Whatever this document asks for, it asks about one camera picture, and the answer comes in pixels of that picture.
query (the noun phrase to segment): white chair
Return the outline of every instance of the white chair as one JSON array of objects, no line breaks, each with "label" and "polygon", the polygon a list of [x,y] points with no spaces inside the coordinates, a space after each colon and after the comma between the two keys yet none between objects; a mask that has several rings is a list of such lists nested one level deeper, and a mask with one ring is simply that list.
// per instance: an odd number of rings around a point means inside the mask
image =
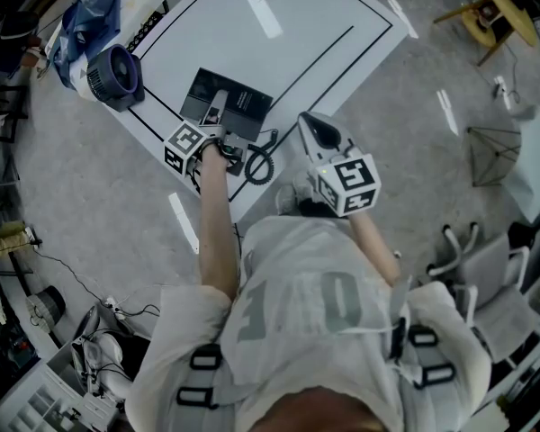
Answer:
[{"label": "white chair", "polygon": [[456,307],[496,364],[524,344],[534,330],[532,311],[520,292],[530,250],[527,247],[510,249],[506,234],[473,247],[477,230],[472,225],[472,246],[460,252],[458,240],[450,229],[445,229],[456,259],[448,267],[430,267],[429,272],[435,271],[431,276],[436,277],[444,273],[442,270],[455,269],[453,291]]},{"label": "white chair", "polygon": [[[510,116],[519,131],[468,128],[468,133],[492,152],[486,169],[477,176],[475,146],[471,143],[472,185],[504,186],[525,218],[533,223],[540,214],[540,106],[529,105],[511,112]],[[521,144],[509,146],[493,137],[504,134],[519,136]],[[506,175],[489,179],[500,158],[513,162],[514,166]]]}]

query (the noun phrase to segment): black cable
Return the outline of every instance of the black cable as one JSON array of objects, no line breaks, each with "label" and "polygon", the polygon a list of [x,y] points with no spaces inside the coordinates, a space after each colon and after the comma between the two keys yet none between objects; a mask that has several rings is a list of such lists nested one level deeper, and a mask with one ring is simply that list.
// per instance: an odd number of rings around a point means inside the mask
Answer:
[{"label": "black cable", "polygon": [[514,66],[512,67],[512,91],[508,93],[508,96],[514,95],[514,101],[516,104],[520,104],[521,97],[520,93],[518,92],[518,79],[516,77],[516,67],[518,66],[518,56],[512,51],[512,48],[507,44],[506,48],[508,48],[508,51],[510,54],[514,57]]},{"label": "black cable", "polygon": [[[252,185],[267,184],[272,181],[272,177],[274,176],[274,161],[272,160],[272,157],[270,156],[270,154],[268,154],[267,151],[270,150],[278,141],[278,130],[276,128],[272,128],[271,130],[263,131],[263,133],[268,132],[272,132],[272,135],[270,137],[270,140],[263,147],[260,148],[259,146],[256,146],[254,144],[248,144],[248,150],[254,152],[254,155],[248,159],[248,162],[246,162],[246,165],[244,167],[244,177]],[[268,164],[268,173],[262,179],[254,178],[254,173],[260,168],[260,166],[257,166],[256,170],[252,171],[252,167],[254,166],[254,162],[256,161],[258,156],[262,157],[264,162]]]},{"label": "black cable", "polygon": [[47,256],[47,255],[43,255],[42,253],[39,253],[38,251],[34,250],[34,253],[36,253],[38,256],[40,257],[46,257],[47,259],[51,259],[52,261],[56,261],[56,262],[59,262],[61,263],[66,269],[68,269],[72,275],[74,276],[74,278],[76,279],[76,281],[82,285],[82,287],[86,290],[87,293],[89,294],[92,294],[106,309],[109,309],[110,306],[109,304],[106,304],[104,301],[102,301],[102,299],[100,299],[96,294],[94,294],[93,292],[91,292],[90,290],[88,290],[88,288],[86,287],[86,285],[84,283],[82,283],[80,281],[80,279],[78,278],[78,275],[76,275],[76,272],[74,272],[74,270],[72,270],[72,267],[70,267],[68,264],[66,264],[64,261],[62,261],[61,259],[57,259],[55,257],[52,257],[52,256]]},{"label": "black cable", "polygon": [[240,257],[242,257],[242,240],[240,237],[240,232],[238,230],[238,224],[234,224],[234,230],[236,232],[236,238],[238,239],[238,252],[240,253]]},{"label": "black cable", "polygon": [[[51,259],[52,261],[57,261],[59,263],[61,263],[66,269],[68,269],[72,275],[74,276],[74,278],[76,279],[76,281],[82,285],[82,287],[89,293],[91,294],[92,296],[94,296],[99,302],[100,304],[102,304],[103,307],[105,307],[106,309],[111,309],[113,306],[111,304],[107,304],[106,302],[104,302],[102,299],[100,299],[95,293],[91,292],[87,287],[86,285],[80,281],[80,279],[78,279],[78,276],[76,274],[76,272],[74,272],[74,270],[72,269],[72,267],[70,267],[68,264],[66,264],[64,261],[62,261],[61,259],[57,259],[56,257],[52,257],[52,256],[47,256],[47,255],[43,255],[42,253],[39,253],[38,251],[34,251],[34,253],[36,253],[38,256],[40,257],[45,257],[47,259]],[[149,310],[147,310],[148,307],[152,307],[154,309],[156,309],[158,311],[158,314],[154,313],[154,312],[150,312]],[[133,312],[133,313],[130,313],[130,312],[125,312],[121,309],[114,309],[113,310],[114,313],[120,313],[122,315],[125,315],[126,317],[138,317],[139,315],[142,315],[143,313],[149,313],[150,315],[154,315],[155,317],[159,317],[159,313],[160,313],[160,309],[155,306],[154,304],[148,304],[146,307],[144,307],[144,309],[142,309],[141,311],[139,312]]]},{"label": "black cable", "polygon": [[150,312],[149,310],[147,310],[148,307],[153,307],[158,312],[160,312],[160,309],[158,307],[156,307],[154,304],[148,304],[147,306],[144,307],[144,309],[142,309],[139,312],[129,313],[129,312],[125,312],[122,309],[115,309],[114,312],[125,315],[126,317],[138,317],[139,315],[142,315],[143,313],[149,313],[150,315],[154,315],[154,317],[159,317],[160,316],[159,313],[156,314],[154,312]]},{"label": "black cable", "polygon": [[48,24],[46,24],[44,27],[42,27],[37,33],[36,36],[40,35],[40,32],[43,32],[44,30],[48,29],[53,23],[55,23],[58,19],[60,19],[62,16],[64,16],[64,13],[62,13],[60,16],[56,16],[53,21],[50,21]]},{"label": "black cable", "polygon": [[116,368],[118,368],[119,370],[121,370],[122,368],[119,367],[116,363],[114,362],[110,362],[109,364],[104,364],[102,365],[100,368],[96,369],[96,368],[92,368],[90,367],[92,370],[94,371],[102,371],[104,368],[107,368],[108,366],[115,366]]},{"label": "black cable", "polygon": [[[268,184],[270,181],[272,181],[275,170],[272,157],[265,150],[254,144],[248,144],[248,150],[254,152],[254,155],[248,159],[248,162],[246,162],[246,165],[244,166],[244,178],[252,185]],[[268,164],[268,173],[266,173],[266,176],[261,179],[255,179],[252,171],[252,166],[254,165],[254,162],[258,156],[262,157],[262,159]]]}]

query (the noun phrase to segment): black buckle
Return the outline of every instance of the black buckle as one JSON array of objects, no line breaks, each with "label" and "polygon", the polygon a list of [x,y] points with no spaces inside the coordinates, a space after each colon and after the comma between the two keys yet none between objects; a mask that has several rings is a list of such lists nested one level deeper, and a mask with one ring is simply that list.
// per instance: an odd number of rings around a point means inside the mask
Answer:
[{"label": "black buckle", "polygon": [[[203,393],[204,400],[185,400],[182,398],[184,393]],[[176,403],[184,407],[196,407],[196,408],[207,408],[209,410],[216,410],[220,405],[212,405],[212,396],[214,394],[214,389],[209,388],[195,388],[195,387],[181,387],[178,389],[178,394],[176,395]]]},{"label": "black buckle", "polygon": [[456,369],[453,364],[437,364],[435,366],[422,367],[422,383],[414,382],[418,390],[429,385],[450,383],[456,377]]},{"label": "black buckle", "polygon": [[392,342],[390,349],[390,358],[402,357],[404,350],[404,338],[406,336],[406,319],[400,317],[398,326],[392,331]]},{"label": "black buckle", "polygon": [[[197,358],[212,358],[212,364],[197,363]],[[196,371],[216,371],[222,364],[222,352],[218,344],[208,344],[194,350],[190,358],[190,368]]]},{"label": "black buckle", "polygon": [[408,332],[408,339],[414,347],[435,347],[438,345],[438,336],[432,328],[422,325],[412,325]]}]

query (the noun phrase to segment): black box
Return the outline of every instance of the black box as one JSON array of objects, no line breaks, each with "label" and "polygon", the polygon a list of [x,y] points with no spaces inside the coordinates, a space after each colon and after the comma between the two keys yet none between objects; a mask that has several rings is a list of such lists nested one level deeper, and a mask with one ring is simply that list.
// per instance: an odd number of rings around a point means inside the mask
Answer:
[{"label": "black box", "polygon": [[220,90],[229,92],[226,109],[220,124],[228,132],[235,133],[245,140],[256,142],[274,99],[267,94],[203,68],[198,70],[198,74],[196,74],[188,96],[184,100],[180,115],[190,122],[198,123]]}]

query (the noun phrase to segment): white table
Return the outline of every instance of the white table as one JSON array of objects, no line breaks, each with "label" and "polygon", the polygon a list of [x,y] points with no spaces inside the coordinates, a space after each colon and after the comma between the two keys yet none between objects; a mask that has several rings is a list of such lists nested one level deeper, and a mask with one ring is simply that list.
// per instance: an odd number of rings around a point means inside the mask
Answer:
[{"label": "white table", "polygon": [[[126,112],[109,110],[175,175],[164,163],[163,141],[182,120],[198,69],[236,80],[274,98],[263,131],[280,131],[272,149],[276,178],[302,151],[293,133],[298,114],[333,114],[406,34],[376,0],[182,0],[134,53],[142,61],[145,101]],[[235,222],[270,185],[254,186],[243,175],[229,175],[228,183]]]}]

